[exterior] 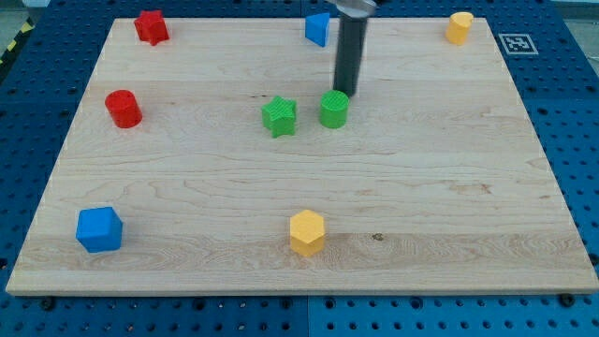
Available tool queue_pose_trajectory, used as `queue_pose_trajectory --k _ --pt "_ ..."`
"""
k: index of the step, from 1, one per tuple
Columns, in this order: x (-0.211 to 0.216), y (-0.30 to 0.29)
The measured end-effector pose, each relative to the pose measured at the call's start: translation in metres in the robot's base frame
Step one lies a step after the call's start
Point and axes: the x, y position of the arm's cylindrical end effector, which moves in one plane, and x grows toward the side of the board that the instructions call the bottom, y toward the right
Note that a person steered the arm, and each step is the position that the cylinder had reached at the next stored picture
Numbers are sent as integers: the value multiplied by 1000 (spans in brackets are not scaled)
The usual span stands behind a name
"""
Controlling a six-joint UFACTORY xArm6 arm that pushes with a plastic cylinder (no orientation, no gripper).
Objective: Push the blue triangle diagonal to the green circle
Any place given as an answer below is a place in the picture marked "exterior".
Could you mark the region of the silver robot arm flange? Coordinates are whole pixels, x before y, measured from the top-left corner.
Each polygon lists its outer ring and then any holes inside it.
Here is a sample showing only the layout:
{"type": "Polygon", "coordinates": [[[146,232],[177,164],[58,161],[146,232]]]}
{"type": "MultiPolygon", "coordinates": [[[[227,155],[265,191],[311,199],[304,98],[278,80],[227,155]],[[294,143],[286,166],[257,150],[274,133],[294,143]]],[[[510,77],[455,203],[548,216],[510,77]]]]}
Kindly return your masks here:
{"type": "Polygon", "coordinates": [[[368,18],[373,15],[377,9],[377,4],[373,0],[327,0],[333,4],[339,11],[351,18],[368,18]]]}

